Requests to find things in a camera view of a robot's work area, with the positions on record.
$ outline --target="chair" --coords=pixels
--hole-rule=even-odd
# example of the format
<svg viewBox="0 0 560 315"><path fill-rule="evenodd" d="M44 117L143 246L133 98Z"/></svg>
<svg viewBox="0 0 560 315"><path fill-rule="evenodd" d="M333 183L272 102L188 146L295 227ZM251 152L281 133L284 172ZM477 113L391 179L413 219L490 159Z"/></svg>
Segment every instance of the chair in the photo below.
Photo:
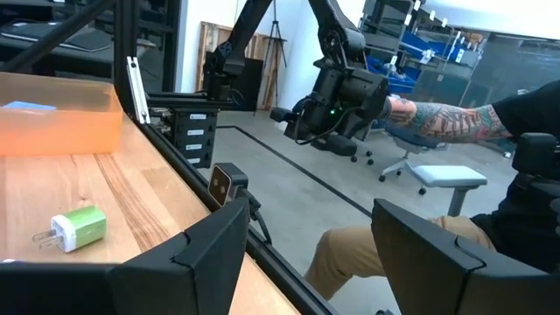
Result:
<svg viewBox="0 0 560 315"><path fill-rule="evenodd" d="M429 150L444 151L448 144L440 143L437 139L427 136L419 136L407 129L400 128L394 124L387 124L385 130L393 137L396 145L406 151L397 163L385 168L381 172L379 180L385 181L385 176L396 172L399 176L406 169L422 183L418 191L421 195L426 194L424 187L453 188L453 197L447 215L459 216L466 193L479 186L487 184L487 178L477 171L463 165L413 165L409 162L409 154L420 154Z"/></svg>

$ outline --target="wooden tabletop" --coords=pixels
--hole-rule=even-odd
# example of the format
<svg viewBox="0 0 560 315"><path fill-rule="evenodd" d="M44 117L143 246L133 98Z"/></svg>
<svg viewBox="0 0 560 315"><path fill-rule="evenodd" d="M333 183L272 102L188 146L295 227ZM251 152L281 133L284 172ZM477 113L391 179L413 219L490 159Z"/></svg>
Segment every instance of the wooden tabletop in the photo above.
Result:
<svg viewBox="0 0 560 315"><path fill-rule="evenodd" d="M107 216L103 240L70 254L32 243L55 214L92 204ZM207 215L128 117L113 154L0 157L0 260L124 262ZM230 313L298 312L246 254Z"/></svg>

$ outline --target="tattoo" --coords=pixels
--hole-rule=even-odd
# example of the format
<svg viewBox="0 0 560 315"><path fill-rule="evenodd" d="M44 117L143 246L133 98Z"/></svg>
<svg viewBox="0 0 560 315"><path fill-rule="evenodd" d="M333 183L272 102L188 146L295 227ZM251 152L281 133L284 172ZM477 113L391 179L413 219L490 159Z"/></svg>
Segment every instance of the tattoo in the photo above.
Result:
<svg viewBox="0 0 560 315"><path fill-rule="evenodd" d="M390 101L392 122L446 142L466 143L511 136L492 105L459 108L434 102L392 98Z"/></svg>

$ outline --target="leg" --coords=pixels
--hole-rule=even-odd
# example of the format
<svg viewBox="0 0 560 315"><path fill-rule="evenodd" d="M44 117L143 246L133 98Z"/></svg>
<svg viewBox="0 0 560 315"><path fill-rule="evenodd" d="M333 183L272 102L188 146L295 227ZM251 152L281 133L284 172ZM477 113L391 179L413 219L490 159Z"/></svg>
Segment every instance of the leg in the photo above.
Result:
<svg viewBox="0 0 560 315"><path fill-rule="evenodd" d="M466 217L440 217L430 221L494 249L486 233ZM353 276L385 276L370 227L345 227L325 232L305 279L325 299L330 299Z"/></svg>

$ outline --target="black floor tape line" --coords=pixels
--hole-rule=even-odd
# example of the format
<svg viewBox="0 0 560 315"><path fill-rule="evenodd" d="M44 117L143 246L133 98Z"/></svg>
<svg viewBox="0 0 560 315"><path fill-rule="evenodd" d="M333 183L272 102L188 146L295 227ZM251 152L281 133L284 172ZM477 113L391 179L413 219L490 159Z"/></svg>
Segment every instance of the black floor tape line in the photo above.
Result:
<svg viewBox="0 0 560 315"><path fill-rule="evenodd" d="M288 163L289 165L293 166L294 168L296 168L298 171L302 172L304 175L306 175L308 178L313 179L317 184L323 186L324 188L326 188L329 192L334 193L335 195L337 195L339 198L341 198L342 200L344 200L347 204L349 204L350 206L356 208L358 211L360 211L361 213L365 214L368 218L371 218L371 211L368 211L365 207L360 206L357 202L355 202L354 200L348 198L348 196L346 196L344 193L339 192L336 188L332 187L331 185L328 185L323 179L318 178L317 176L313 175L311 172L307 171L305 168L303 168L301 165L297 164L296 162L290 160L289 158L287 158L284 154L278 152L277 150L272 149L269 145L267 145L266 143L264 143L263 141L257 139L256 137L254 137L253 135L249 134L247 131L237 127L237 126L218 126L218 129L235 129L239 132L241 132L243 135L245 135L246 137L248 137L249 139L255 141L256 143L258 143L259 145L261 145L264 149L270 151L272 154L276 155L277 157L281 158L284 162Z"/></svg>

